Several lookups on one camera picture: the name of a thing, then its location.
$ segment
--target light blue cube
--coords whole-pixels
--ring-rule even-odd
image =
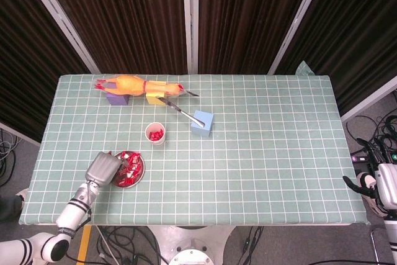
[[[190,126],[192,133],[203,137],[208,137],[212,128],[213,114],[196,110],[196,112],[194,112],[194,118],[204,122],[205,126],[204,128],[201,128],[196,123],[192,122],[192,125]]]

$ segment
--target rubber chicken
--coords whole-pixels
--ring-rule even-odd
[[[115,83],[116,88],[107,88],[106,83]],[[183,85],[178,83],[164,83],[159,81],[146,81],[137,76],[129,74],[121,74],[120,76],[109,79],[98,79],[94,85],[96,89],[103,90],[116,95],[129,94],[132,96],[140,96],[144,93],[160,92],[167,96],[179,96],[183,93],[189,93],[198,96],[192,92],[186,91]]]

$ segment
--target yellow block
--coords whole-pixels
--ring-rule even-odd
[[[163,81],[148,81],[148,83],[152,83],[153,85],[157,85],[157,86],[165,86],[167,84],[167,82],[163,82]],[[163,103],[162,101],[160,101],[159,99],[157,99],[156,97],[166,97],[165,92],[147,92],[146,93],[146,98],[148,100],[148,103],[151,105],[159,105],[159,106],[165,106],[165,103]]]
[[[83,227],[83,235],[81,236],[80,250],[78,260],[85,261],[88,249],[89,235],[91,234],[91,225]],[[77,262],[76,265],[84,265],[84,263]]]

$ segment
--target purple block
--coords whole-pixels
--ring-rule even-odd
[[[115,83],[106,83],[106,88],[116,88],[116,84]],[[112,94],[107,92],[106,93],[106,98],[109,101],[109,103],[111,105],[115,105],[115,106],[126,106],[128,105],[128,101],[130,99],[130,95],[129,94],[125,94],[123,96],[118,96],[116,94]]]

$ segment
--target paper cup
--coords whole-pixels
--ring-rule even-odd
[[[151,141],[149,139],[150,133],[158,132],[160,130],[163,130],[163,132],[164,132],[164,135],[161,137],[161,139],[158,141]],[[166,140],[166,129],[164,128],[164,126],[161,123],[153,122],[146,127],[145,136],[146,136],[146,139],[153,145],[162,145],[164,143],[164,141]]]

